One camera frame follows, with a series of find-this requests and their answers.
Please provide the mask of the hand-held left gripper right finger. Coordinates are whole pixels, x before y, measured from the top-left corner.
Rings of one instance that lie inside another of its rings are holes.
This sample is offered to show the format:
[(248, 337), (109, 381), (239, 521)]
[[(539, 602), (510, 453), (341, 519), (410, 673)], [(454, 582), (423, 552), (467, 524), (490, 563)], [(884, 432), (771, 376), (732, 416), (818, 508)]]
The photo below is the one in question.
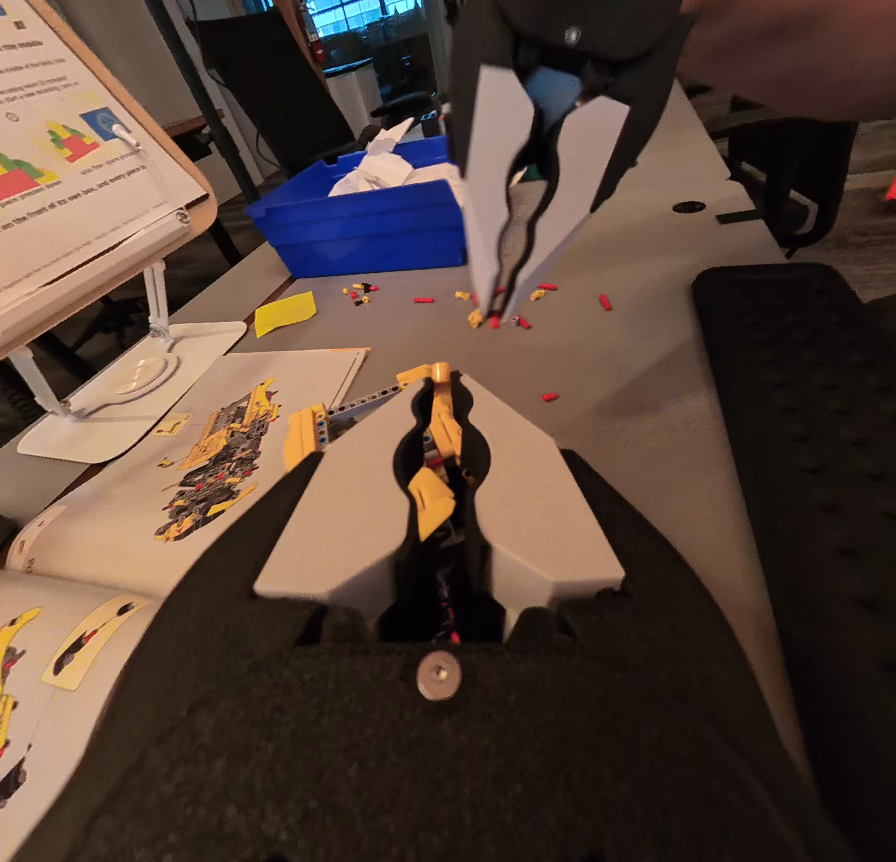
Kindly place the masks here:
[(474, 477), (470, 579), (504, 610), (617, 592), (624, 570), (554, 439), (469, 375), (452, 375), (462, 462)]

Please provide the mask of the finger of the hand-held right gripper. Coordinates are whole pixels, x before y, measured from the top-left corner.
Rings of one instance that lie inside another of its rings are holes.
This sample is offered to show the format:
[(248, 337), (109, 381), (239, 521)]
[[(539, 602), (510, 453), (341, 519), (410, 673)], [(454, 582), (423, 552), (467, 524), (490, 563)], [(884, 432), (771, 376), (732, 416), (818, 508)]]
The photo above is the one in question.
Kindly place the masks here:
[(527, 226), (520, 262), (507, 280), (501, 318), (508, 321), (585, 224), (609, 169), (630, 107), (601, 96), (571, 110), (551, 149), (553, 171)]
[(469, 277), (485, 312), (511, 317), (511, 288), (497, 294), (501, 244), (510, 218), (511, 169), (532, 137), (535, 107), (517, 74), (500, 65), (478, 69), (463, 169), (463, 219)]

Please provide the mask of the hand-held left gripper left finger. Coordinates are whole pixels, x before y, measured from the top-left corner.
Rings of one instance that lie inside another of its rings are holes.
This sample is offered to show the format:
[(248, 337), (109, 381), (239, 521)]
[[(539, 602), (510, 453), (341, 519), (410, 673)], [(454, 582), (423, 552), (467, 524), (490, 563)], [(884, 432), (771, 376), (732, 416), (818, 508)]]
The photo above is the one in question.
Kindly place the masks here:
[(395, 601), (394, 560), (407, 538), (442, 526), (442, 476), (423, 451), (409, 469), (400, 443), (424, 439), (412, 403), (420, 379), (335, 408), (316, 404), (288, 420), (287, 470), (316, 465), (307, 488), (263, 565), (253, 590), (265, 599), (306, 599), (377, 619)]

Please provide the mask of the yellow toy brick car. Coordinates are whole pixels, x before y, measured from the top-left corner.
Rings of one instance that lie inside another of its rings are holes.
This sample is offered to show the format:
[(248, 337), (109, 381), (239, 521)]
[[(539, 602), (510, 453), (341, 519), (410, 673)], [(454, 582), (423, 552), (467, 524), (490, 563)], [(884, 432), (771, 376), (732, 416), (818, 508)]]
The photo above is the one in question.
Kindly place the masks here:
[(321, 458), (254, 590), (351, 608), (388, 640), (457, 645), (452, 546), (468, 480), (452, 368), (421, 364), (396, 379), (353, 426), (342, 415), (359, 408), (291, 417), (288, 464), (311, 461), (312, 437)]

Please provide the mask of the person's right forearm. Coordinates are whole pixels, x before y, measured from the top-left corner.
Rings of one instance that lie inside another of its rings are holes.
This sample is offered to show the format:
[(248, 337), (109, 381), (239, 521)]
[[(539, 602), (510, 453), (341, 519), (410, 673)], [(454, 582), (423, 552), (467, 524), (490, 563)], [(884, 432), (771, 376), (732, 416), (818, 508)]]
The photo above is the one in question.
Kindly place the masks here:
[(689, 79), (781, 114), (895, 115), (895, 0), (684, 0)]

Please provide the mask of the grey desk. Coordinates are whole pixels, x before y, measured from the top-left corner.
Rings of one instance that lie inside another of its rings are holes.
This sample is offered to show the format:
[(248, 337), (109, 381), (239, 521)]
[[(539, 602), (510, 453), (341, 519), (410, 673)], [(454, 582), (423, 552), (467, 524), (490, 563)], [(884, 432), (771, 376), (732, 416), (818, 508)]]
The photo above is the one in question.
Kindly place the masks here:
[[(711, 591), (745, 651), (790, 757), (808, 773), (719, 403), (699, 336), (691, 283), (713, 266), (780, 263), (757, 223), (722, 227), (745, 203), (723, 177), (692, 105), (675, 88), (654, 138), (616, 194), (571, 241), (527, 303), (531, 330), (472, 329), (460, 268), (358, 278), (379, 284), (354, 307), (342, 277), (296, 279), (262, 245), (175, 314), (246, 320), (260, 303), (311, 291), (318, 312), (236, 352), (368, 348), (351, 386), (368, 394), (414, 365), (447, 361), (598, 471), (668, 538)], [(599, 294), (613, 311), (605, 312)], [(433, 305), (415, 305), (431, 296)], [(544, 403), (542, 394), (559, 398)]]

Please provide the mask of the crumpled white paper bags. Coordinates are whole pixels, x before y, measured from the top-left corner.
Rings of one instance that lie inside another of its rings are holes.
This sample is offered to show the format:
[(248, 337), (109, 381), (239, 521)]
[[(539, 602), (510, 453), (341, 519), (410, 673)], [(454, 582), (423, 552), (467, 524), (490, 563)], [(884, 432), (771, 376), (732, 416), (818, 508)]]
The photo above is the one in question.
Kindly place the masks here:
[(462, 179), (456, 165), (443, 161), (415, 167), (396, 153), (395, 147), (405, 137), (411, 125), (412, 119), (409, 117), (397, 126), (381, 129), (368, 142), (360, 164), (337, 180), (328, 196), (347, 196), (411, 184), (444, 181), (449, 185), (456, 203), (462, 208), (465, 199)]

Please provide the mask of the blue storage bin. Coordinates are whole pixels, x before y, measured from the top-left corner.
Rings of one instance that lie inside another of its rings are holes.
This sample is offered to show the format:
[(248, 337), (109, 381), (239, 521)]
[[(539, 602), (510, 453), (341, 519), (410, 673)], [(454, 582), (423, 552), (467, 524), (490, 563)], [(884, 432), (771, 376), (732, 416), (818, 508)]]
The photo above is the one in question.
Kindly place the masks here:
[(462, 208), (438, 179), (330, 196), (361, 152), (314, 162), (246, 213), (296, 278), (390, 273), (467, 263)]

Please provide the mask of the scattered small brick pieces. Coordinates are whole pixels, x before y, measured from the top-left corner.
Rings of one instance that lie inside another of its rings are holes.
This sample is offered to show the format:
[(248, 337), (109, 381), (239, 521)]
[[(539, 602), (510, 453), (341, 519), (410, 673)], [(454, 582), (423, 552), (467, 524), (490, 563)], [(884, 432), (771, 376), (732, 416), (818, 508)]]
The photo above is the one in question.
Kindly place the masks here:
[[(363, 298), (362, 298), (362, 296), (357, 295), (357, 293), (360, 291), (363, 291), (365, 293)], [(347, 287), (344, 287), (344, 293), (349, 295), (353, 299), (356, 306), (367, 304), (369, 302), (369, 297), (368, 297), (369, 293), (374, 292), (374, 291), (379, 291), (379, 288), (376, 286), (373, 286), (373, 285), (368, 286), (367, 284), (353, 285), (352, 293), (349, 294), (349, 289)], [(555, 292), (555, 291), (556, 291), (556, 285), (550, 284), (550, 283), (542, 283), (542, 284), (538, 285), (536, 290), (534, 290), (532, 292), (532, 294), (530, 296), (530, 301), (536, 301), (536, 300), (544, 297), (548, 292)], [(471, 294), (469, 292), (458, 291), (458, 292), (455, 292), (454, 297), (457, 299), (463, 300), (463, 301), (473, 300), (474, 303), (476, 305), (478, 305), (477, 296), (473, 296), (473, 294)], [(609, 298), (606, 296), (606, 294), (599, 294), (598, 298), (599, 298), (600, 307), (605, 312), (610, 313), (611, 311), (613, 311), (612, 303), (609, 300)], [(435, 301), (434, 298), (431, 296), (414, 296), (413, 297), (413, 304), (415, 304), (415, 305), (433, 305), (434, 301)], [(483, 314), (483, 312), (479, 308), (475, 308), (469, 312), (469, 314), (467, 316), (467, 322), (471, 328), (478, 329), (483, 322), (488, 321), (488, 323), (489, 323), (489, 316), (490, 315), (488, 313)], [(532, 329), (531, 324), (523, 316), (521, 316), (519, 314), (512, 315), (511, 322), (513, 324), (515, 324), (517, 327), (519, 327), (520, 329), (523, 329), (523, 330)], [(399, 388), (405, 389), (409, 385), (411, 385), (412, 383), (414, 383), (420, 379), (429, 378), (430, 377), (430, 365), (431, 364), (421, 364), (421, 365), (417, 366), (416, 368), (411, 368), (407, 371), (397, 374), (396, 381), (397, 381), (397, 385), (399, 386)], [(551, 403), (551, 402), (557, 400), (559, 398), (559, 395), (557, 392), (545, 392), (542, 394), (541, 397), (542, 397), (542, 400), (544, 403)]]

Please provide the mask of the yellow paper note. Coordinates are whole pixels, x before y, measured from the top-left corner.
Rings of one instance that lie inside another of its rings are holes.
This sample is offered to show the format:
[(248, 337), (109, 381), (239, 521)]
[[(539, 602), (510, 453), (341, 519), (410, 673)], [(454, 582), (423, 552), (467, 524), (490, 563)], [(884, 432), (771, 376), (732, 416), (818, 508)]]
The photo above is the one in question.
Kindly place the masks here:
[(317, 313), (313, 292), (308, 291), (294, 296), (284, 296), (269, 304), (257, 308), (253, 313), (253, 329), (255, 336), (263, 336), (296, 323), (305, 322)]

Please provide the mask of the open instruction booklet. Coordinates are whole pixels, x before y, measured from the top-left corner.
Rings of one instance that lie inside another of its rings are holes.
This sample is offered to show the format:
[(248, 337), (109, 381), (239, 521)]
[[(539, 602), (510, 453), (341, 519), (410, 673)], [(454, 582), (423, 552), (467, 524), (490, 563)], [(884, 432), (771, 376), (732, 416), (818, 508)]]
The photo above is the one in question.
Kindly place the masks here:
[(367, 353), (219, 358), (17, 537), (2, 571), (2, 860), (72, 778), (163, 600), (284, 475), (288, 417), (342, 401)]

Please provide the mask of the brown wooden pillar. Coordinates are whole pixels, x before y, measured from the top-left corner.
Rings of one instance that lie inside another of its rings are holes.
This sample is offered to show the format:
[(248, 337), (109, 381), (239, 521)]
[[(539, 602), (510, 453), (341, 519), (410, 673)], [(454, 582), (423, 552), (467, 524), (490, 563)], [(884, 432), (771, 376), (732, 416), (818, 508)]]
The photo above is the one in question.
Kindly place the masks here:
[(326, 77), (323, 72), (326, 53), (313, 18), (308, 11), (306, 0), (273, 0), (273, 5), (296, 39), (303, 56), (323, 85), (326, 85)]

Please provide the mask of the black perforated mat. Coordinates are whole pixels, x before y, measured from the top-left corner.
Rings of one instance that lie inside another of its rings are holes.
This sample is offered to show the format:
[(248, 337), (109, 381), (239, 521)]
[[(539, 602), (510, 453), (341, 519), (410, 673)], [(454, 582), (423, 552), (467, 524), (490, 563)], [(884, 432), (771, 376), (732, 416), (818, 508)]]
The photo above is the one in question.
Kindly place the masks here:
[(692, 283), (805, 753), (861, 860), (895, 856), (894, 342), (834, 268)]

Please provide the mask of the black metal pole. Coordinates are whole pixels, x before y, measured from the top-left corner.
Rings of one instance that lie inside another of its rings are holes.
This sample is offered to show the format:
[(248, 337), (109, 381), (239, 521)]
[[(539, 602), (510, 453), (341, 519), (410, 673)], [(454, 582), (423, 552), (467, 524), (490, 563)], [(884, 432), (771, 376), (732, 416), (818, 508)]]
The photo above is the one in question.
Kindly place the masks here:
[(173, 60), (193, 96), (201, 114), (204, 116), (210, 134), (218, 151), (227, 163), (230, 172), (237, 180), (238, 187), (248, 203), (256, 203), (260, 199), (255, 181), (243, 161), (238, 146), (230, 131), (223, 124), (217, 114), (215, 105), (206, 83), (196, 66), (195, 61), (188, 52), (184, 40), (181, 38), (175, 22), (163, 0), (143, 0), (152, 20), (155, 22), (162, 38), (164, 39)]

